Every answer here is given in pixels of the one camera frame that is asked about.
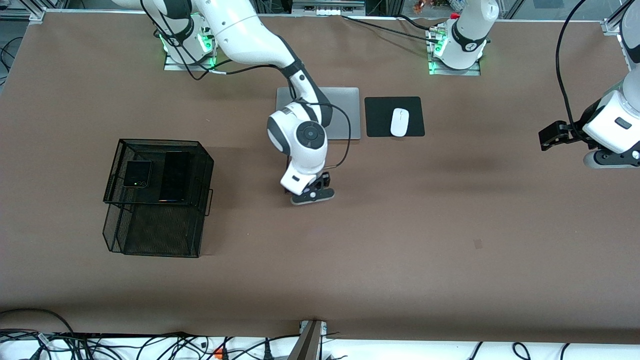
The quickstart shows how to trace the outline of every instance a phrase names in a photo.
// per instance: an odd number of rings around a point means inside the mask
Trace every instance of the black mouse pad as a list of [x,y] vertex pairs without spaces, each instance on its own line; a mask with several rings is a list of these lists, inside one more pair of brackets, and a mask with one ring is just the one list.
[[367,118],[367,136],[381,138],[391,135],[391,117],[395,108],[409,111],[409,126],[405,136],[424,136],[422,103],[420,97],[366,97],[364,111]]

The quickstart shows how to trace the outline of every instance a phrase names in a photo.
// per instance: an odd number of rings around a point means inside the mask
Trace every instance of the black phone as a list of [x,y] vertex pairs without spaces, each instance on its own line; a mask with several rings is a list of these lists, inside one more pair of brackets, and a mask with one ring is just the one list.
[[124,186],[126,188],[146,188],[149,186],[150,177],[151,161],[127,161],[127,170],[124,173]]
[[190,160],[191,154],[186,151],[169,151],[164,155],[160,201],[184,201]]

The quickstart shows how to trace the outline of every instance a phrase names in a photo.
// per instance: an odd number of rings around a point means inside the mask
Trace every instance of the white mouse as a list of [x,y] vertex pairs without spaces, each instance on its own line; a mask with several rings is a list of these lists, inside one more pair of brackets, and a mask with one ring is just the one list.
[[394,109],[394,116],[391,118],[391,134],[402,137],[406,135],[409,127],[409,111],[401,108]]

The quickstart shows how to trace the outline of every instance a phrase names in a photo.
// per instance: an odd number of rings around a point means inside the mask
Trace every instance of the black wire mesh basket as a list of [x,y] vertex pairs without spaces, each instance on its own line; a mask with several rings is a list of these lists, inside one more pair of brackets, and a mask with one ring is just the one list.
[[120,139],[104,192],[109,251],[197,258],[213,165],[199,142]]

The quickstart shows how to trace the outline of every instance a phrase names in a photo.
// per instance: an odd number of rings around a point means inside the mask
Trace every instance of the table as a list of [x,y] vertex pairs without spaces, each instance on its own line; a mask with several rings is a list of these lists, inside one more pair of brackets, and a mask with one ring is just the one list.
[[[538,144],[566,116],[560,23],[496,23],[480,77],[430,76],[420,40],[338,17],[264,23],[319,86],[421,96],[426,136],[363,136],[332,171],[336,198],[293,207],[265,132],[277,71],[194,82],[162,70],[144,15],[48,13],[0,98],[1,308],[47,307],[79,332],[274,336],[319,317],[345,338],[639,341],[639,173]],[[562,59],[576,116],[627,72],[592,22],[569,27]],[[200,259],[107,251],[119,138],[198,140],[215,159]]]

